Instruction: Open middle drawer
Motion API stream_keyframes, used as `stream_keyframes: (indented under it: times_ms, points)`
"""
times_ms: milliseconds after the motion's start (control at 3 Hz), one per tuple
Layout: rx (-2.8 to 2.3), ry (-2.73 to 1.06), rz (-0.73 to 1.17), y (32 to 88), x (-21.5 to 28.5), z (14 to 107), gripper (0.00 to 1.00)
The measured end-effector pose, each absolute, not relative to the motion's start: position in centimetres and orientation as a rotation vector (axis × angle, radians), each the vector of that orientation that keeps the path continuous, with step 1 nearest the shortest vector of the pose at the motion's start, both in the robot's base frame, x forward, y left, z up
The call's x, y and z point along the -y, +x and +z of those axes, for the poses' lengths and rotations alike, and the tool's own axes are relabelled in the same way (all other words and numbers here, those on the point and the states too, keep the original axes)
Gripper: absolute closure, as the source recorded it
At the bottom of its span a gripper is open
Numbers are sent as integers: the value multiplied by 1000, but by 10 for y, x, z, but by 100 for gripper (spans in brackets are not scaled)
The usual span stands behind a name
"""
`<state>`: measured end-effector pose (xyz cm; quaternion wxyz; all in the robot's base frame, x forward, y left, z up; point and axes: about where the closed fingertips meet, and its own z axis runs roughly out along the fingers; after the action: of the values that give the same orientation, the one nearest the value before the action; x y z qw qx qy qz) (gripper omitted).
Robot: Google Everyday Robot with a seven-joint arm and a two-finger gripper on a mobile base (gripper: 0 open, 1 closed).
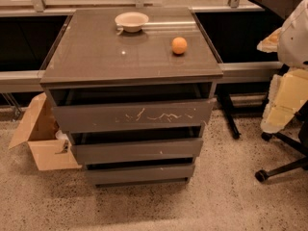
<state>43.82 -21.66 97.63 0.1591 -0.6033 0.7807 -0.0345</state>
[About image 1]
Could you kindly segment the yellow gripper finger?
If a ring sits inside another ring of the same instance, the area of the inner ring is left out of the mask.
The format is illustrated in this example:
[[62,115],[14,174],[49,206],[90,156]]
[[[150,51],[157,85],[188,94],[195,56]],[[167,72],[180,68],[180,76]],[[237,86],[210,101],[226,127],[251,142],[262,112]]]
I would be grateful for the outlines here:
[[266,53],[276,52],[280,32],[280,28],[273,31],[268,37],[264,38],[258,43],[257,49]]
[[269,85],[269,103],[263,112],[261,129],[266,133],[282,130],[308,100],[308,72],[289,71],[275,74]]

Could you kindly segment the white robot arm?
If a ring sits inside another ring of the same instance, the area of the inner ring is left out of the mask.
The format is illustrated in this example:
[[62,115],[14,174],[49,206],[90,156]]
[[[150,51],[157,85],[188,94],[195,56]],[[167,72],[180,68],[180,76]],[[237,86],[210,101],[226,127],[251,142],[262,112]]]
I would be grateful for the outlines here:
[[273,134],[282,130],[308,100],[308,0],[302,0],[257,49],[276,52],[278,61],[290,68],[282,76],[274,74],[269,85],[261,129]]

